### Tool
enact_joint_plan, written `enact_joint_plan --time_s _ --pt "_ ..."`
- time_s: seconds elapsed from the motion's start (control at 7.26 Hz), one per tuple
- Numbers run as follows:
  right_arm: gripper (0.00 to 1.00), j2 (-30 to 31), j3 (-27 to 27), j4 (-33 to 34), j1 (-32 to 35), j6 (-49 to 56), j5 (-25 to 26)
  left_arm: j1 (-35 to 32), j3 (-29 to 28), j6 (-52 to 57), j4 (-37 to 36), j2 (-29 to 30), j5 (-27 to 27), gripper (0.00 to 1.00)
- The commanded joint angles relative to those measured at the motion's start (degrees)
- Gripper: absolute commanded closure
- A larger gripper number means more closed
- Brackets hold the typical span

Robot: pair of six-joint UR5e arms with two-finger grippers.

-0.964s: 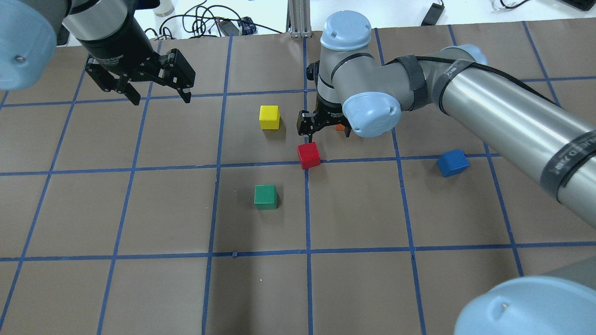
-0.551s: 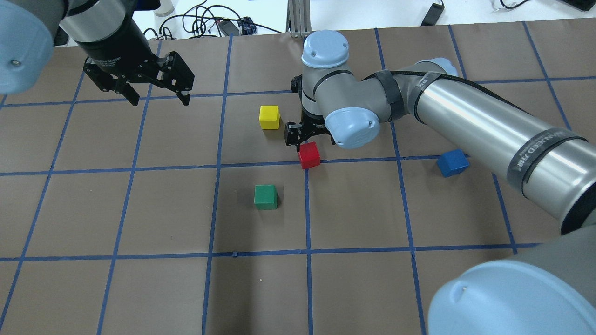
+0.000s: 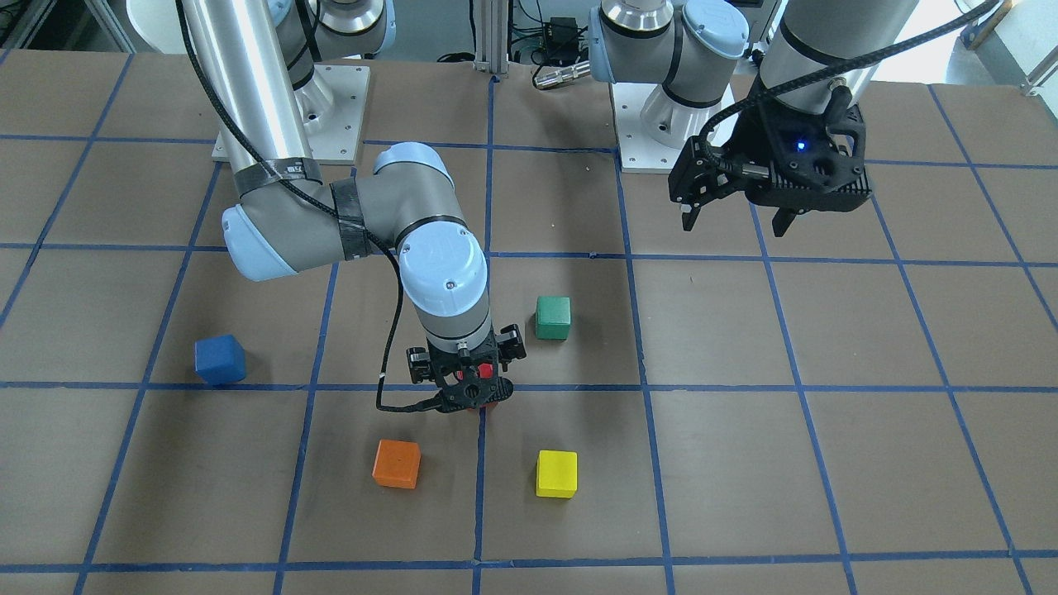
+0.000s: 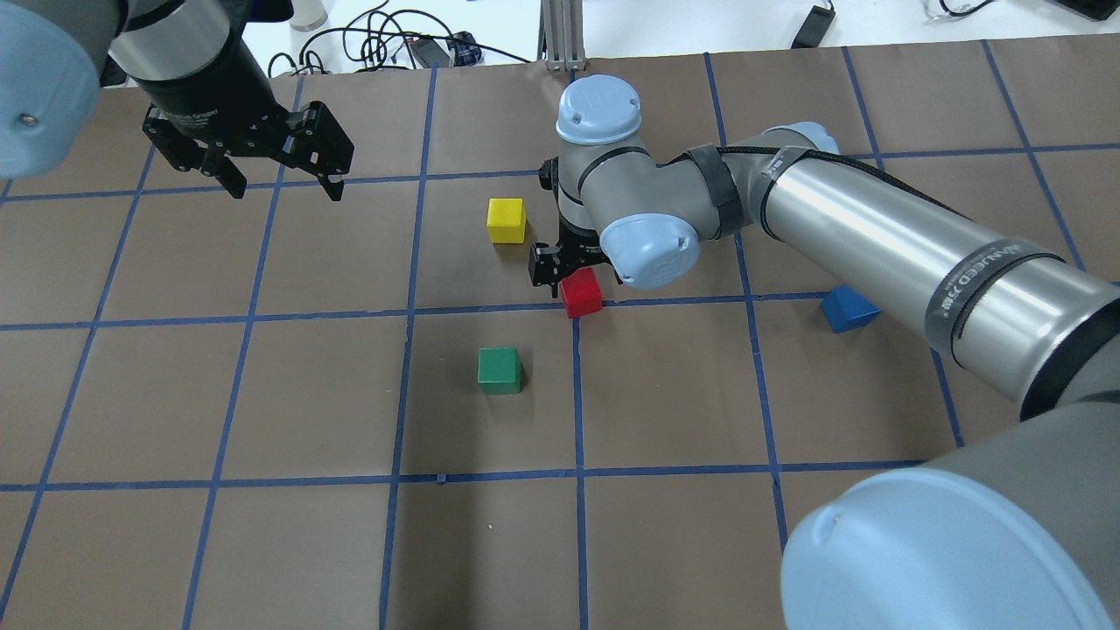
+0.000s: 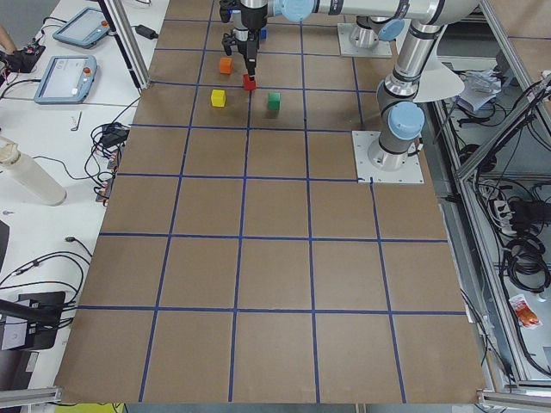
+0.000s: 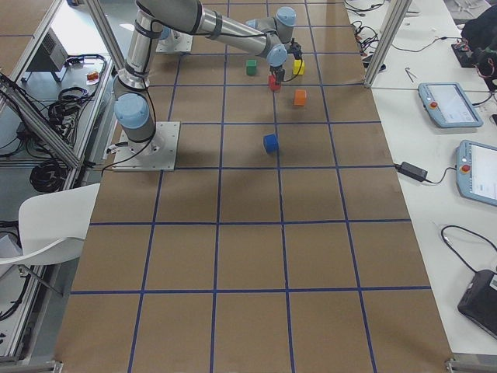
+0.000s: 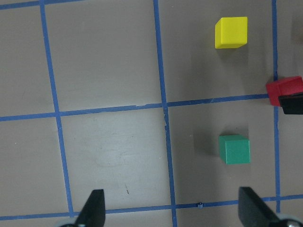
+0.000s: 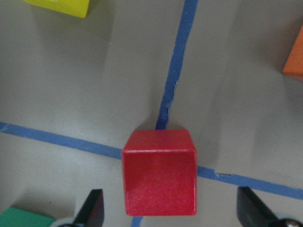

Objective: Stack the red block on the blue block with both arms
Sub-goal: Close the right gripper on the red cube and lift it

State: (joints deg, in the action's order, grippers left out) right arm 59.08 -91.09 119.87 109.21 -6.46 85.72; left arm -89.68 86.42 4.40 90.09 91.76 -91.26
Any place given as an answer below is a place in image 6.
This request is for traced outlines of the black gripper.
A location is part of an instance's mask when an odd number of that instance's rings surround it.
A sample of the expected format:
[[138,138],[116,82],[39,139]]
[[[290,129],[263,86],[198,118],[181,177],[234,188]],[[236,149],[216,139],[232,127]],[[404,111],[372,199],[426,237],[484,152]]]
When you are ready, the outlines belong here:
[[292,38],[289,43],[277,43],[272,38],[269,38],[269,70],[274,76],[276,83],[284,81],[285,69],[284,63],[288,59],[288,55],[292,54],[294,59],[302,59],[301,45]]

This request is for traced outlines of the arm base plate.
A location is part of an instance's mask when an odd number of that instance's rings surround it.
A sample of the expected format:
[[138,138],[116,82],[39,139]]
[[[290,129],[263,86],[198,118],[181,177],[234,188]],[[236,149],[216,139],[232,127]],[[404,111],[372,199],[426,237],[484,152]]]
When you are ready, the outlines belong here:
[[164,28],[155,51],[157,54],[188,54],[192,43],[192,36]]
[[179,132],[180,122],[159,121],[151,142],[138,144],[129,142],[122,130],[120,142],[127,142],[127,145],[117,148],[111,169],[116,172],[173,171]]

